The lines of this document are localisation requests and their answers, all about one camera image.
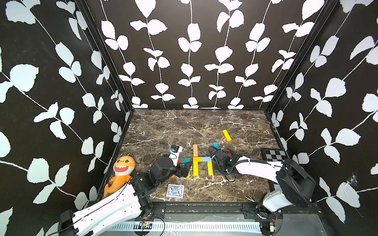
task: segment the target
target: black wallpaper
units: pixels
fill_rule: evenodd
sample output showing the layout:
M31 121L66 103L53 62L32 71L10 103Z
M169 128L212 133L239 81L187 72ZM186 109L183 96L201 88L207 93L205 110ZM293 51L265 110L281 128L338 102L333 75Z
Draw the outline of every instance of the black wallpaper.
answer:
M96 198L127 111L75 3L0 3L0 235L43 236Z
M96 0L87 4L134 107L265 109L324 1ZM217 73L217 49L225 59L225 73ZM287 63L281 69L284 59ZM205 68L211 64L215 67Z
M271 115L290 157L316 180L312 201L337 235L374 235L378 1L340 2Z

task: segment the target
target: plush toy mouth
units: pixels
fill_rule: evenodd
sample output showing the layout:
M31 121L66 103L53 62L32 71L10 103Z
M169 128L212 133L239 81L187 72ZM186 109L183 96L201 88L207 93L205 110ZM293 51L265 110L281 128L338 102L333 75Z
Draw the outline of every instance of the plush toy mouth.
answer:
M116 172L124 172L124 171L127 171L127 169L129 168L128 165L117 165L114 170Z

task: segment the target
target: blue wooden block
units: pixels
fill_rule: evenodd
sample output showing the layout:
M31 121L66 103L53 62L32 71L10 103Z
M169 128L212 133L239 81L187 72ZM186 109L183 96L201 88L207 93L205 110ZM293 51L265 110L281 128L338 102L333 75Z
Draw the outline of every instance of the blue wooden block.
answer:
M202 157L202 162L210 162L211 157Z

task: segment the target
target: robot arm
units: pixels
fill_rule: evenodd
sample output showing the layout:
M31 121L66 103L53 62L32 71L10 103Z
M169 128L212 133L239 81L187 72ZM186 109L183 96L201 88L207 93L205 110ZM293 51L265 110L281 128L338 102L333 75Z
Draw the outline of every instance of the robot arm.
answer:
M95 236L122 221L148 216L153 207L149 195L172 175L186 177L189 174L192 163L178 165L182 147L176 147L107 198L75 213L70 210L63 212L58 226L59 235Z

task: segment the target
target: brown marble surface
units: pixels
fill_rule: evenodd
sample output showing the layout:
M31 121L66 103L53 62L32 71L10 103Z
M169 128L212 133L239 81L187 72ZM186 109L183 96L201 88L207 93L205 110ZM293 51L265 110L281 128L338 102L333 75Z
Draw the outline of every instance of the brown marble surface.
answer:
M232 140L227 142L222 130ZM260 148L278 148L273 131L262 111L205 110L135 110L122 145L120 156L135 159L131 176L152 165L156 155L168 151L171 144L184 148L180 158L193 157L193 144L198 155L209 156L208 147L218 142L220 148L261 159ZM199 163L199 176L169 179L150 196L152 201L258 201L269 192L268 181L251 175L237 175L228 182L222 176L209 176L207 164ZM168 198L168 184L184 185L184 197Z

